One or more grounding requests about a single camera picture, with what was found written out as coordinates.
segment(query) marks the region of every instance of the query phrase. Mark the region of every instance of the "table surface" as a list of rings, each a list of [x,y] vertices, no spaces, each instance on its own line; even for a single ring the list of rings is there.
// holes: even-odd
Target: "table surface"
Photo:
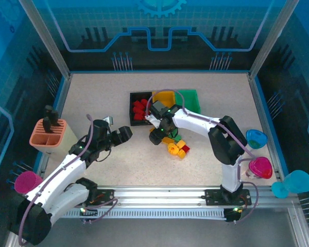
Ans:
[[[249,129],[262,130],[246,74],[212,73],[125,73],[74,74],[62,118],[78,138],[87,134],[89,121],[112,116],[112,130],[129,126],[129,93],[160,89],[196,89],[205,116],[231,116],[245,134]],[[149,140],[151,126],[131,127],[131,140],[112,149],[102,163],[94,162],[82,175],[98,185],[110,186],[203,186],[220,185],[221,164],[215,158],[208,139],[180,129],[190,147],[183,160],[171,156],[165,144],[155,146]],[[267,146],[252,151],[270,159]],[[100,154],[100,159],[107,155]],[[49,159],[48,176],[59,163]],[[242,180],[257,185],[271,185],[271,179],[249,179],[248,162],[242,165]]]

